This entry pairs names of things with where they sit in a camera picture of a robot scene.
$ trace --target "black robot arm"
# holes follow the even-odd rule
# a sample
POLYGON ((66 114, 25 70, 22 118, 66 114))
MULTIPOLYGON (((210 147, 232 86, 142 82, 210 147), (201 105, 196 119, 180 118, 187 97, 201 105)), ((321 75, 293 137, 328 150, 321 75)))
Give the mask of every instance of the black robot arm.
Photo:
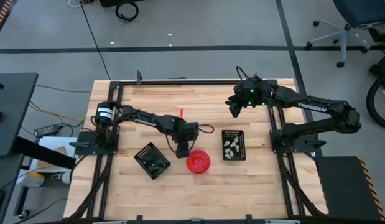
POLYGON ((177 143, 177 150, 175 151, 177 158, 184 158, 189 155, 188 142, 196 140, 199 135, 199 124, 197 122, 188 123, 177 116, 158 116, 154 113, 134 109, 128 105, 119 106, 113 102, 102 102, 98 104, 95 116, 96 132, 102 133, 99 141, 103 142, 109 139, 107 134, 109 127, 117 127, 119 123, 124 121, 152 126, 159 132, 170 135, 172 140, 177 143), (121 114, 118 118, 112 120, 114 107, 117 107, 121 114))
POLYGON ((326 131, 355 133, 361 129, 359 113, 346 101, 326 100, 296 93, 294 90, 270 84, 257 75, 242 80, 234 87, 234 95, 228 98, 231 114, 238 117, 241 108, 269 105, 279 108, 299 107, 329 114, 331 117, 305 124, 286 123, 282 127, 280 143, 293 145, 300 136, 326 131))

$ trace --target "orange striped tape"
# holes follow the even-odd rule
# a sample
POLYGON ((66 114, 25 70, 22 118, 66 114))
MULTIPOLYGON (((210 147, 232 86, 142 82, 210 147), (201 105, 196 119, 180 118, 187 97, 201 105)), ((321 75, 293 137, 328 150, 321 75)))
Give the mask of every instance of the orange striped tape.
POLYGON ((381 207, 381 204, 380 204, 380 201, 379 201, 379 197, 378 197, 378 195, 376 193, 376 189, 374 188, 374 185, 372 184, 372 179, 371 179, 371 176, 369 175, 368 168, 366 168, 366 164, 365 164, 365 162, 364 162, 362 157, 357 156, 357 158, 361 162, 361 166, 362 166, 363 172, 364 172, 364 174, 366 176, 366 180, 368 181, 369 188, 372 191, 372 196, 373 196, 373 199, 374 199, 374 203, 376 204, 376 206, 378 208, 380 219, 385 221, 385 214, 384 214, 383 209, 381 207))
POLYGON ((1 8, 1 10, 0 10, 0 25, 1 25, 1 23, 3 22, 4 16, 6 16, 8 10, 10 10, 12 1, 13 1, 13 0, 7 0, 7 1, 4 3, 3 7, 1 8))

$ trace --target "office chair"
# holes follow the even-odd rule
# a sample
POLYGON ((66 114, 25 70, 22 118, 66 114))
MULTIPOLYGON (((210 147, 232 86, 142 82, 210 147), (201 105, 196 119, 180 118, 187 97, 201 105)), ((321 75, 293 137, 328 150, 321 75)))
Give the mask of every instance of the office chair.
POLYGON ((319 40, 334 39, 333 43, 341 42, 341 62, 337 63, 337 67, 344 66, 347 54, 347 38, 353 37, 360 41, 363 45, 362 53, 366 53, 371 47, 367 41, 361 40, 358 34, 350 32, 351 28, 369 29, 385 25, 385 0, 333 0, 337 10, 344 17, 347 24, 344 27, 332 24, 324 19, 319 18, 313 22, 313 26, 317 27, 320 23, 337 29, 336 32, 323 37, 319 37, 307 42, 307 49, 319 40))

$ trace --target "black metal frame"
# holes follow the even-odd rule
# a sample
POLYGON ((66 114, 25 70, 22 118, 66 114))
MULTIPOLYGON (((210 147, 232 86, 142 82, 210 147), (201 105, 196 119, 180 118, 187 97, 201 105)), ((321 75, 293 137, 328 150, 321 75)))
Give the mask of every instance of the black metal frame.
MULTIPOLYGON (((157 81, 150 81, 150 80, 141 80, 141 79, 138 79, 137 81, 111 81, 111 83, 109 85, 108 101, 114 100, 113 99, 114 91, 118 90, 118 95, 114 101, 116 101, 120 105, 121 100, 122 100, 122 95, 123 95, 123 88, 125 86, 130 86, 130 85, 227 85, 227 84, 228 85, 235 85, 238 82, 239 82, 239 80, 157 80, 157 81)), ((279 108, 278 110, 279 110, 279 116, 280 116, 281 124, 284 124, 285 123, 285 116, 284 116, 283 110, 282 110, 282 108, 279 108)), ((277 128, 276 127, 276 120, 275 120, 275 116, 274 116, 274 111, 270 107, 269 107, 269 114, 270 114, 271 127, 273 130, 275 130, 277 128)), ((291 175, 296 181, 298 181, 292 153, 289 153, 287 157, 288 157, 288 161, 289 161, 291 175)), ((96 182, 97 182, 98 177, 100 175, 102 158, 103 158, 103 156, 101 156, 101 155, 97 156, 95 171, 94 171, 94 176, 93 176, 93 182, 92 182, 91 187, 96 185, 96 182)), ((277 153, 277 158, 278 158, 278 163, 280 160, 284 159, 282 154, 279 154, 279 153, 277 153)), ((106 162, 109 162, 111 164, 112 160, 113 160, 113 156, 108 155, 106 162)), ((106 198, 107 198, 107 194, 108 194, 109 178, 110 178, 110 173, 108 174, 108 177, 106 178, 106 180, 103 184, 99 217, 104 217, 105 207, 106 207, 106 198)), ((290 192, 289 192, 289 187, 287 185, 287 180, 285 179, 285 177, 283 177, 282 174, 281 174, 281 181, 282 181, 282 188, 283 188, 283 192, 284 192, 285 205, 287 208, 287 214, 288 214, 288 217, 290 217, 290 216, 294 215, 293 209, 292 209, 292 202, 290 199, 290 192)), ((299 215, 305 215, 303 203, 297 194, 296 194, 296 198, 297 198, 297 205, 299 208, 299 215)), ((92 200, 92 203, 88 207, 87 214, 86 214, 87 217, 93 216, 93 210, 94 210, 94 204, 95 204, 94 201, 95 200, 92 200)), ((160 222, 170 223, 170 222, 174 222, 174 221, 175 220, 172 220, 172 221, 160 220, 158 222, 159 223, 160 222)), ((219 222, 227 222, 227 221, 230 222, 231 220, 219 220, 219 222)), ((262 223, 263 219, 254 220, 254 222, 255 223, 257 223, 257 222, 262 223)))

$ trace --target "black desk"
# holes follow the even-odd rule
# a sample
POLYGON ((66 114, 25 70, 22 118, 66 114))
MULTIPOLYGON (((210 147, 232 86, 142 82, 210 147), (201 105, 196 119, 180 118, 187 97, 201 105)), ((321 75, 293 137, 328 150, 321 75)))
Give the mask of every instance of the black desk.
MULTIPOLYGON (((0 90, 0 188, 18 176, 24 156, 69 169, 75 164, 74 158, 18 136, 37 77, 36 73, 0 74, 0 83, 4 85, 4 89, 0 90)), ((13 181, 3 188, 6 196, 1 206, 0 223, 6 214, 15 183, 13 181)))

